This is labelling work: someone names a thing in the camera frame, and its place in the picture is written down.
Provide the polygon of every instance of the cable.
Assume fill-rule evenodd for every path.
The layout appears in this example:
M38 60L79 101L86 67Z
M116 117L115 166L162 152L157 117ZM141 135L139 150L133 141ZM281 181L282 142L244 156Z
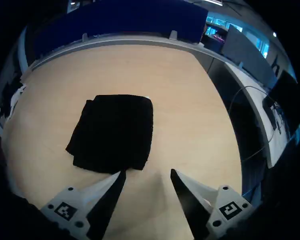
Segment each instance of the cable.
M258 90L258 91L264 93L264 94L266 95L266 97L270 98L270 100L272 100L272 101L275 103L275 101L274 101L270 96L268 96L268 94L267 94L266 92L260 90L259 88L256 88L256 87L254 87L254 86L245 86L245 87L243 87L243 88L240 88L240 89L235 93L235 95L233 96L233 99L232 99L232 101L231 101L231 103L230 103L230 107L229 107L229 110L228 110L229 116L230 116L230 111L231 111L231 108L232 108L232 104L233 104L234 99L236 98L236 96L238 95L239 92L241 92L242 90L244 90L244 89L246 89L246 88L254 88L254 89L256 89L256 90ZM268 140L268 144L269 144L269 142L272 140L273 135L274 135L274 131L273 131L273 128L272 128L272 136L271 136L271 138ZM262 148L260 148L258 151L256 151L254 154L252 154L251 156L245 158L242 162L245 162L245 161L247 161L248 159L252 158L252 157L255 156L256 154L258 154L259 152L261 152L265 147L266 147L266 144L265 144Z
M273 135L274 135L274 131L273 131L273 129L272 129L272 136L271 136L270 140L268 140L268 144L269 144L269 142L272 140ZM244 160L242 160L242 162L245 162L246 160L252 158L252 157L255 156L256 154L258 154L259 152L261 152L265 147L266 147L266 145L264 145L262 148L260 148L258 151L256 151L256 152L255 152L254 154L252 154L251 156L249 156L249 157L245 158Z
M230 111L231 111L231 108L232 108L232 104L233 104L234 99L236 98L236 96L238 95L239 92L241 92L242 90L244 90L244 89L246 89L246 88L254 88L254 89L256 89L256 90L258 90L258 91L264 93L264 94L266 95L266 97L270 98L270 100L272 100L274 103L276 102L276 101L273 100L266 92L260 90L259 88L256 88L256 87L254 87L254 86L245 86L245 87L243 87L243 88L240 88L240 89L236 92L236 94L233 96L233 99L231 100L230 107L229 107L229 110L228 110L229 116L230 116Z

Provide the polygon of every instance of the blue partition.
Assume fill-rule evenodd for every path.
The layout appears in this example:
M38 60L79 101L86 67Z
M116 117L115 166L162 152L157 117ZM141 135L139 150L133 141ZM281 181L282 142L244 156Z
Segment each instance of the blue partition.
M208 11L183 0L102 0L83 6L57 19L35 38L36 58L41 54L88 36L150 32L199 42Z

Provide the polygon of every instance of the computer monitor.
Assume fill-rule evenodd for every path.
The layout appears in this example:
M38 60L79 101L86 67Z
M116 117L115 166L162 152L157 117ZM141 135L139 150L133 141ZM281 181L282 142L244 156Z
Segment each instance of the computer monitor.
M285 70L282 71L280 78L263 100L264 108L273 106L274 101L283 112L283 120L290 135L293 135L300 124L300 89L297 81Z

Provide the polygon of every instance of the gray panel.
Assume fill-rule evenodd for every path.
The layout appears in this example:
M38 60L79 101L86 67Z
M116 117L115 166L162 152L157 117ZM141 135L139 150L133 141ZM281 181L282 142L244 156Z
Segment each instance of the gray panel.
M233 26L229 28L221 53L236 64L243 62L243 68L264 86L272 88L277 82L274 72L259 50Z

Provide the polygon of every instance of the dark floor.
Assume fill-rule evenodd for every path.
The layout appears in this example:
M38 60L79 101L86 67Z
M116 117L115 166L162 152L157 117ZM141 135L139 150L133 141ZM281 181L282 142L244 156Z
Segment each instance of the dark floor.
M216 59L213 60L208 75L218 90L225 107L229 109L234 95L240 89L239 84L225 68L224 63ZM260 151L245 161L245 159L263 148L264 142L254 111L243 91L236 96L233 102L230 119L240 153L242 194L244 195L252 191L263 179L266 158L264 157L264 151Z

